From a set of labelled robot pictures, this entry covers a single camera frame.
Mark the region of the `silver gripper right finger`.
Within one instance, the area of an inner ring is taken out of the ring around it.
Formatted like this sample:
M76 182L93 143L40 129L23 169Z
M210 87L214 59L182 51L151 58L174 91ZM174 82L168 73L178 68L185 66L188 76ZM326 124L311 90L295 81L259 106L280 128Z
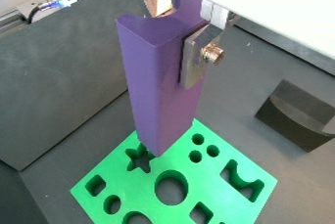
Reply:
M180 73L180 83L185 89L190 89L200 82L206 65L218 65L224 58L218 42L228 26L229 11L209 0L202 0L200 16L206 23L185 39Z

